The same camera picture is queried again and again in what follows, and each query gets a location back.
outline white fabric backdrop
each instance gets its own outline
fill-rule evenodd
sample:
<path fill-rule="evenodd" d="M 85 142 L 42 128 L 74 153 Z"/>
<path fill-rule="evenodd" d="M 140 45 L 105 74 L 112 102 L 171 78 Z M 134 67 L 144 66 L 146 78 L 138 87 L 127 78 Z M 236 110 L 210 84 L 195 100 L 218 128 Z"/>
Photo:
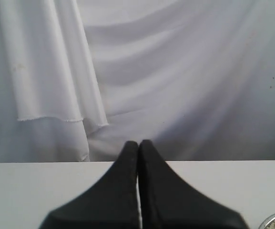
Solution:
<path fill-rule="evenodd" d="M 89 147 L 114 160 L 146 138 L 169 160 L 275 159 L 275 1 L 78 0 L 80 13 L 67 2 L 0 0 L 0 162 L 88 160 Z M 14 73 L 17 60 L 40 68 Z M 106 122 L 94 72 L 109 122 L 95 132 L 90 120 Z"/>

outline white table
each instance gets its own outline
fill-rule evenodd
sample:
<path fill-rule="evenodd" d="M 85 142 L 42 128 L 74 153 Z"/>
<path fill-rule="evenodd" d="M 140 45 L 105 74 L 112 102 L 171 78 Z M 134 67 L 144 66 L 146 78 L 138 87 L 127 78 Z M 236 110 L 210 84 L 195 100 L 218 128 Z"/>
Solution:
<path fill-rule="evenodd" d="M 240 212 L 251 229 L 275 213 L 275 161 L 168 162 L 189 184 Z M 0 164 L 0 229 L 37 229 L 111 162 Z"/>

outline fabric fold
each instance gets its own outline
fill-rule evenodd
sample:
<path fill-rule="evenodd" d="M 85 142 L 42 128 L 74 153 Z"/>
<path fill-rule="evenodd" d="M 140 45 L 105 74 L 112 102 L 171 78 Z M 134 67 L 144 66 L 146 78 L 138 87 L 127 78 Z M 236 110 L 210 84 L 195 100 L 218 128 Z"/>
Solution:
<path fill-rule="evenodd" d="M 0 0 L 0 22 L 19 121 L 108 124 L 75 0 Z"/>

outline tabletop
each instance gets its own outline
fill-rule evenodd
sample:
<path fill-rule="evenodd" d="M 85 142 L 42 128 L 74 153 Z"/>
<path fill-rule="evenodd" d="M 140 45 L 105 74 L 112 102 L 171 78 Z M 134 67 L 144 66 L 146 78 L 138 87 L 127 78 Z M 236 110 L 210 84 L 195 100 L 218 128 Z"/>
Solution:
<path fill-rule="evenodd" d="M 37 229 L 47 213 L 93 185 L 112 162 L 0 164 L 0 229 Z M 257 229 L 275 213 L 275 161 L 173 161 L 194 188 Z"/>

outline black object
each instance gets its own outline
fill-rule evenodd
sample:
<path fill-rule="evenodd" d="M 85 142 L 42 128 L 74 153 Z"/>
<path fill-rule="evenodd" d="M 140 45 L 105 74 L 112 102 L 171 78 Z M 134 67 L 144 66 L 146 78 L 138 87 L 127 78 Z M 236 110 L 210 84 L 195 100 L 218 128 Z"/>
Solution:
<path fill-rule="evenodd" d="M 40 229 L 138 229 L 136 142 L 127 142 L 112 167 L 89 190 L 52 211 Z"/>
<path fill-rule="evenodd" d="M 139 147 L 138 181 L 143 229 L 247 229 L 241 216 L 183 181 L 152 142 Z"/>

